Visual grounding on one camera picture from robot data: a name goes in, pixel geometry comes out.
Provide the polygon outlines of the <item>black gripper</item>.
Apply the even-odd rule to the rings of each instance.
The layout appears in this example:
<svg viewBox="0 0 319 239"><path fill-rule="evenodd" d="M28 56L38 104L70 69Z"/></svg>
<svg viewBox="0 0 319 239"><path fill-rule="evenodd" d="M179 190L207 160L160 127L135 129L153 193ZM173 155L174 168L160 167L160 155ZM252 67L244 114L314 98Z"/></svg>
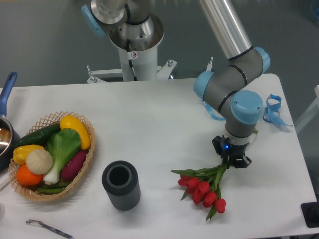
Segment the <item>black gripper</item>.
<svg viewBox="0 0 319 239"><path fill-rule="evenodd" d="M212 140L212 144L222 162L233 159L232 166L234 168L247 168L252 163L252 160L244 155L247 144L233 144L230 138L224 136L216 136Z"/></svg>

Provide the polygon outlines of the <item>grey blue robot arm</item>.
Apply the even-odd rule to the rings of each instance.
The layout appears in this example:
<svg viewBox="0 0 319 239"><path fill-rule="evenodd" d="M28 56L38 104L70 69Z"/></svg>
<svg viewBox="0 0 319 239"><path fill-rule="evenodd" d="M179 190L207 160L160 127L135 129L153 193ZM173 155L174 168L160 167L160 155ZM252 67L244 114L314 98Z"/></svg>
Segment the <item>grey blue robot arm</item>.
<svg viewBox="0 0 319 239"><path fill-rule="evenodd" d="M228 0L201 0L199 5L229 66L220 73L202 72L194 92L225 119L222 136L212 143L227 166L245 168L249 138L262 116L263 100L246 86L268 70L269 55L253 47ZM147 0L88 0L81 8L92 31L108 35L119 51L124 81L157 80L158 45L164 35L161 20L150 12Z"/></svg>

